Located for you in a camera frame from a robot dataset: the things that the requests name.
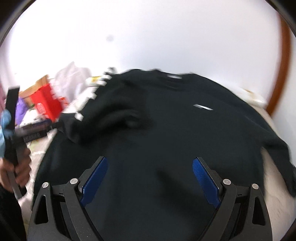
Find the white chest logo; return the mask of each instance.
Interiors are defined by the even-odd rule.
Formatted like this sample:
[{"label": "white chest logo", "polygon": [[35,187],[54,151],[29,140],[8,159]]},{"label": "white chest logo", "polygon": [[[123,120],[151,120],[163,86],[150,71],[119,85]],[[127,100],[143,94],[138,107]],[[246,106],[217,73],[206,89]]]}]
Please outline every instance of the white chest logo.
[{"label": "white chest logo", "polygon": [[213,109],[211,109],[211,108],[209,108],[209,107],[206,107],[206,106],[202,106],[202,105],[199,105],[199,104],[194,104],[193,106],[195,106],[195,107],[198,107],[198,108],[200,108],[200,109],[206,109],[206,110],[213,110]]}]

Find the blue textured pad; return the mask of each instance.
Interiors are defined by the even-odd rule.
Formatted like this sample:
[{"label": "blue textured pad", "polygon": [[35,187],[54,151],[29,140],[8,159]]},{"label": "blue textured pad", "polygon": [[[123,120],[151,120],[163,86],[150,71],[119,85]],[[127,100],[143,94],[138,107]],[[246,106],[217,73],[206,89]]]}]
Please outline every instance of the blue textured pad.
[{"label": "blue textured pad", "polygon": [[196,176],[208,203],[213,204],[215,208],[220,206],[219,190],[206,169],[203,167],[198,158],[192,163],[193,173]]},{"label": "blue textured pad", "polygon": [[83,207],[92,202],[104,176],[106,175],[107,169],[108,160],[104,157],[82,187],[82,198],[80,199],[80,203]]}]

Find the red box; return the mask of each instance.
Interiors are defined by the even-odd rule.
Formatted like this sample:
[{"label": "red box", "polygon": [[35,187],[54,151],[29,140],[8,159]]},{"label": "red box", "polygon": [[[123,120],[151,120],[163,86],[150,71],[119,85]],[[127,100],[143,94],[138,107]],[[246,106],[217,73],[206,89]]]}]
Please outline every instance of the red box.
[{"label": "red box", "polygon": [[63,110],[50,84],[40,87],[30,97],[38,112],[52,121],[55,121]]}]

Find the white plastic bag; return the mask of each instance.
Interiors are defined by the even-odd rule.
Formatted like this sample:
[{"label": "white plastic bag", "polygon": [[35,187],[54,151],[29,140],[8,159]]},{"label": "white plastic bag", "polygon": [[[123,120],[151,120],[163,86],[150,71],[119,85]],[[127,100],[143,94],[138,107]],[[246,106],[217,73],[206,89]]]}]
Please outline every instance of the white plastic bag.
[{"label": "white plastic bag", "polygon": [[91,76],[88,68],[79,68],[74,62],[57,72],[50,84],[58,97],[71,103],[87,87],[85,80]]}]

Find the purple object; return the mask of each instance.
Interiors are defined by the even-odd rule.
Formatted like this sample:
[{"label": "purple object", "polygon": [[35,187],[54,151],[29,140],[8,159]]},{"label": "purple object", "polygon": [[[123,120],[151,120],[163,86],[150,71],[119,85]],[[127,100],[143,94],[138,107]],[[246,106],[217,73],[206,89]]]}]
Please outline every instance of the purple object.
[{"label": "purple object", "polygon": [[28,107],[26,105],[26,102],[24,101],[23,98],[19,97],[17,101],[17,108],[15,110],[15,123],[17,125],[21,124],[27,110],[28,110]]}]

